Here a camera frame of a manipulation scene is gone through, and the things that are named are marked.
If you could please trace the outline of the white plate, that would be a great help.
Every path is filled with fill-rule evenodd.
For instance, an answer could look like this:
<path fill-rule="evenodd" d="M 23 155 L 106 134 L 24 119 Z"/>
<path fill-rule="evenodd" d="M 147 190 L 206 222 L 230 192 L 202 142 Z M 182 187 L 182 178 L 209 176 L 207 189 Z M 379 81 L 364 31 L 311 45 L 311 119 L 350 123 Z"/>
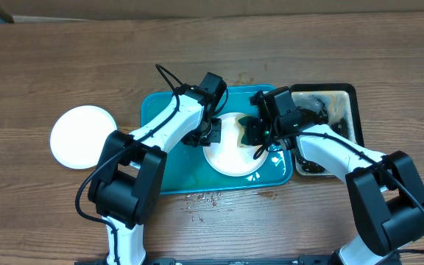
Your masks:
<path fill-rule="evenodd" d="M 117 130 L 104 109 L 83 105 L 65 112 L 54 124 L 50 149 L 54 158 L 70 169 L 88 169 L 100 158 L 106 138 Z"/>
<path fill-rule="evenodd" d="M 257 171 L 265 162 L 268 152 L 264 152 L 258 159 L 253 155 L 259 146 L 246 146 L 240 143 L 243 133 L 238 120 L 245 113 L 226 113 L 219 116 L 222 120 L 221 142 L 204 146 L 203 152 L 206 161 L 217 172 L 231 176 L 243 177 Z"/>

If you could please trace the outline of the green and yellow sponge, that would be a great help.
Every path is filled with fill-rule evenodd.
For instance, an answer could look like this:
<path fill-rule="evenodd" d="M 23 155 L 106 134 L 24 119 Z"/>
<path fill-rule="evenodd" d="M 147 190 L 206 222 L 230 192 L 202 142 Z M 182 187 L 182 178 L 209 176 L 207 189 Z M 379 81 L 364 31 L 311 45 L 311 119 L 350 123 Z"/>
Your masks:
<path fill-rule="evenodd" d="M 243 129 L 240 143 L 246 146 L 257 146 L 259 144 L 259 120 L 253 116 L 244 116 L 238 120 Z"/>

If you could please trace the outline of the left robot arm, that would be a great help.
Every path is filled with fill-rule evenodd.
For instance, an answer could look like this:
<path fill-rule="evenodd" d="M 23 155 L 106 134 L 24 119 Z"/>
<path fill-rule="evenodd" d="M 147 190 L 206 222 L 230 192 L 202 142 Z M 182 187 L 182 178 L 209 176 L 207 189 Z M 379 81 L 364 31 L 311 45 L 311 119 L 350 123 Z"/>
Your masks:
<path fill-rule="evenodd" d="M 74 203 L 82 218 L 107 227 L 109 252 L 97 264 L 146 263 L 143 226 L 158 202 L 167 155 L 178 143 L 220 142 L 217 114 L 227 100 L 226 82 L 208 72 L 199 85 L 172 87 L 170 105 L 148 124 L 130 134 L 109 134 Z"/>

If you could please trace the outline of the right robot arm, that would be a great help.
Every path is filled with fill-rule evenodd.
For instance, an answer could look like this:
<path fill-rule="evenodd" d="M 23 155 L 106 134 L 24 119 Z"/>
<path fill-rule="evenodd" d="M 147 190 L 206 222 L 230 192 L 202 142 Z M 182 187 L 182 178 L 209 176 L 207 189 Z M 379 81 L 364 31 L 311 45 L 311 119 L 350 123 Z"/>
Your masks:
<path fill-rule="evenodd" d="M 290 151 L 347 187 L 356 237 L 328 255 L 301 255 L 299 264 L 399 264 L 424 237 L 424 184 L 414 161 L 364 146 L 352 85 L 284 86 L 256 92 L 250 104 L 258 115 L 245 121 L 243 144 L 256 155 Z"/>

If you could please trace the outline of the black soapy water tray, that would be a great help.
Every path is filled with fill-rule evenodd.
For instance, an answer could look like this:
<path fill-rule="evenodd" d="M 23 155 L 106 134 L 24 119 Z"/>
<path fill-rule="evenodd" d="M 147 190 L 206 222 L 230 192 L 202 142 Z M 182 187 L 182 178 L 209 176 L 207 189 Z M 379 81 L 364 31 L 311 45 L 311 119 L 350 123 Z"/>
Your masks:
<path fill-rule="evenodd" d="M 296 84 L 291 96 L 306 122 L 327 124 L 336 134 L 364 145 L 355 88 L 349 83 Z"/>

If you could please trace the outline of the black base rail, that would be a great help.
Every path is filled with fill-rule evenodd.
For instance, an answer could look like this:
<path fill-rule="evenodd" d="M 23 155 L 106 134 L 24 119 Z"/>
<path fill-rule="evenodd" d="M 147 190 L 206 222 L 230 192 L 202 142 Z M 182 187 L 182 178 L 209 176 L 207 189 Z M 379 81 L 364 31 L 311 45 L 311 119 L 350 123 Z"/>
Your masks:
<path fill-rule="evenodd" d="M 146 259 L 141 265 L 342 265 L 332 255 L 300 255 L 297 258 L 258 258 L 248 260 L 238 259 L 194 259 L 176 260 L 174 258 Z"/>

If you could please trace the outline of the teal plastic tray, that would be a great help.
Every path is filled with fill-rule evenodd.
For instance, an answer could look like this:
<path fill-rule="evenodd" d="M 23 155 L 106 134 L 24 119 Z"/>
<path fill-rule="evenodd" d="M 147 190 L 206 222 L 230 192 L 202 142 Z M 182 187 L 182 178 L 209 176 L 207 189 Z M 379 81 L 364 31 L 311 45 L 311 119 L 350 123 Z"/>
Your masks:
<path fill-rule="evenodd" d="M 258 91 L 267 93 L 274 89 L 274 86 L 267 84 L 228 88 L 229 96 L 220 102 L 224 105 L 218 115 L 222 127 L 234 124 L 234 118 L 257 116 L 258 110 L 250 104 L 249 98 Z M 208 147 L 178 143 L 168 153 L 160 193 L 186 194 L 278 186 L 287 182 L 293 173 L 289 152 L 265 152 L 257 160 L 252 158 L 253 153 L 235 155 L 228 159 L 238 167 L 238 172 L 232 174 L 214 168 L 215 165 L 226 166 L 225 161 L 209 164 L 206 156 L 208 151 Z"/>

